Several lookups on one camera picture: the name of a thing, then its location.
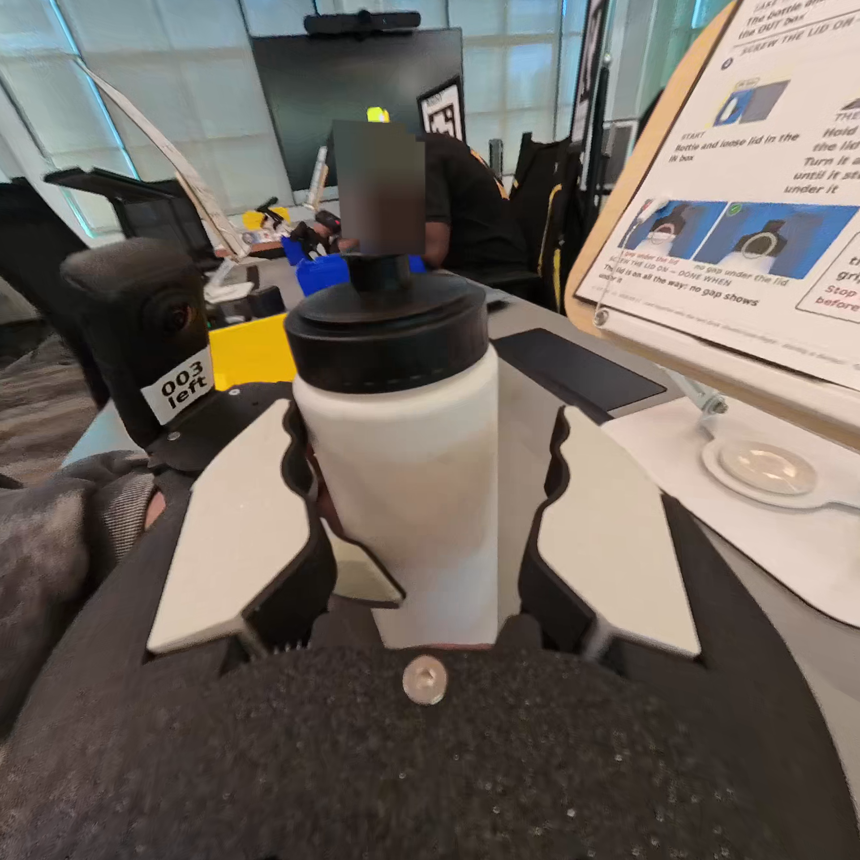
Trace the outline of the white plastic bottle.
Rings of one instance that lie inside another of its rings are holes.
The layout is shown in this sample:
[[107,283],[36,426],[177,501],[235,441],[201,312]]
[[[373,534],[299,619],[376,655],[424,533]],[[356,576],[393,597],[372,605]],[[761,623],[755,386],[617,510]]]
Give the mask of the white plastic bottle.
[[491,644],[499,630],[499,360],[408,391],[292,384],[345,536],[405,597],[374,608],[383,644]]

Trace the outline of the person's left hand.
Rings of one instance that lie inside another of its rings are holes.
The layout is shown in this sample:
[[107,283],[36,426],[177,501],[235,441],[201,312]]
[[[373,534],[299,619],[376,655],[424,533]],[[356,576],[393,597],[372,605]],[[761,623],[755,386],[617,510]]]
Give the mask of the person's left hand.
[[311,445],[307,443],[305,447],[306,459],[313,469],[316,483],[316,509],[322,520],[325,520],[331,530],[342,539],[352,540],[352,535],[345,531],[340,521],[340,516],[335,507],[335,503],[329,493],[327,482],[324,478],[321,466],[319,465],[317,454]]

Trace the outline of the printed instruction sheet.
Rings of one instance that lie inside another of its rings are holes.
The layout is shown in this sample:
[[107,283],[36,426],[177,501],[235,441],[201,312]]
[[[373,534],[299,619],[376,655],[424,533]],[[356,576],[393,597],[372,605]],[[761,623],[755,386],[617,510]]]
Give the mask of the printed instruction sheet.
[[742,2],[579,296],[858,390],[858,2]]

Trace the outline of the background document stand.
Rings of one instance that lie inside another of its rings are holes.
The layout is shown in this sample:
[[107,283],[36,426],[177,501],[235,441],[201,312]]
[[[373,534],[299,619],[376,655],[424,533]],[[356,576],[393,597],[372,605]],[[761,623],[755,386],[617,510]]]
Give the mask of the background document stand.
[[240,292],[239,285],[227,285],[225,280],[233,269],[244,264],[251,257],[252,244],[246,242],[241,231],[229,221],[211,189],[178,148],[122,92],[96,75],[80,58],[76,58],[75,62],[102,94],[106,95],[168,159],[175,170],[179,184],[200,218],[215,236],[216,249],[226,252],[219,268],[204,287],[206,301],[216,305],[246,297],[249,290]]

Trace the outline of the yellow plastic bin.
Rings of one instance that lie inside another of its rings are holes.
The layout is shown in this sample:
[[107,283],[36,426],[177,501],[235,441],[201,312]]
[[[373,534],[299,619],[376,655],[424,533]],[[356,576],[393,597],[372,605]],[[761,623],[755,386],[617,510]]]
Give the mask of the yellow plastic bin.
[[245,383],[291,382],[297,370],[284,322],[287,315],[210,329],[214,387],[228,391]]

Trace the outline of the black and white marker sign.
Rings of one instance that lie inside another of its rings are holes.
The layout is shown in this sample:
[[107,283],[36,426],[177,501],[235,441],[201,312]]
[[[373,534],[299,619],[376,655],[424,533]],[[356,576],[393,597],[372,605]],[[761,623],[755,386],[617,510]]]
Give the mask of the black and white marker sign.
[[424,134],[440,134],[466,142],[464,85],[460,74],[422,93],[416,103]]

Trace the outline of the black webcam bar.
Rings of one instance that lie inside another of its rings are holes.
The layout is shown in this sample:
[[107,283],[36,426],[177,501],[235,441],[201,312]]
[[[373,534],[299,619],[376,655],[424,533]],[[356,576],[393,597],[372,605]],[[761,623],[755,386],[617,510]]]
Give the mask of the black webcam bar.
[[315,14],[304,18],[305,32],[312,37],[366,37],[375,34],[406,33],[421,26],[417,10],[371,12],[360,9],[347,14]]

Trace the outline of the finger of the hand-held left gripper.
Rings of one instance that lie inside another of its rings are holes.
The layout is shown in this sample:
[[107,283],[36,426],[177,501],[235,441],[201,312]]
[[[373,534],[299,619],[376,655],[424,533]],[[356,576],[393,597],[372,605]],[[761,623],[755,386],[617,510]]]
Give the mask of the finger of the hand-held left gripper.
[[403,587],[362,543],[332,534],[336,579],[332,594],[371,608],[399,608]]

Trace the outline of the black bottle lid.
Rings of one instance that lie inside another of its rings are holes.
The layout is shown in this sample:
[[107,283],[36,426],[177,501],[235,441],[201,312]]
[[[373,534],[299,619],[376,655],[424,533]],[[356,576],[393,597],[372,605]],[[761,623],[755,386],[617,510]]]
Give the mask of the black bottle lid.
[[297,376],[322,391],[410,391],[487,352],[487,293],[457,274],[412,273],[405,255],[346,256],[348,280],[305,297],[284,322]]

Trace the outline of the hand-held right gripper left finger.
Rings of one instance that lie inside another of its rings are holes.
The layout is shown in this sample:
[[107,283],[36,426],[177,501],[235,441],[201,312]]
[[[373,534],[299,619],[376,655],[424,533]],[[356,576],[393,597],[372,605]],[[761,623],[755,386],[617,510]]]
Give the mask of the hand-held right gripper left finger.
[[311,499],[305,429],[276,400],[195,481],[146,648],[236,639],[298,647],[328,608],[336,563]]

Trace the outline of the black hanging jacket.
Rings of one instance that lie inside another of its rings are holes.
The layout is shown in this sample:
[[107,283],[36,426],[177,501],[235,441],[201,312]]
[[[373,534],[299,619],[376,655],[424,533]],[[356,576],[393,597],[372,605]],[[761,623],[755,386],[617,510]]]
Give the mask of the black hanging jacket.
[[532,302],[566,316],[568,275],[586,239],[583,147],[569,138],[538,143],[524,133],[509,199],[539,284]]

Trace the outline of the black wall monitor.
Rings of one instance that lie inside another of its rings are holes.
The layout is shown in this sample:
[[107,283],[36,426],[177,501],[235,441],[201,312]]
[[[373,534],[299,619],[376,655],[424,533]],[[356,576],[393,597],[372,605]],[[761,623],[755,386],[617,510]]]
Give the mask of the black wall monitor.
[[419,98],[463,70],[459,27],[355,35],[253,37],[252,53],[285,171],[305,192],[334,120],[390,120],[422,134]]

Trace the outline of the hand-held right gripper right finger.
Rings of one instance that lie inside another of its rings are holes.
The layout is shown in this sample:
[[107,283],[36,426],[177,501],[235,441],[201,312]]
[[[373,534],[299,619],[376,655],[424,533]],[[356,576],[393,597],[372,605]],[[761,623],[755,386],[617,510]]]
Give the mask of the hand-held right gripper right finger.
[[521,614],[550,651],[600,661],[619,644],[701,656],[661,489],[574,406],[560,407],[519,572]]

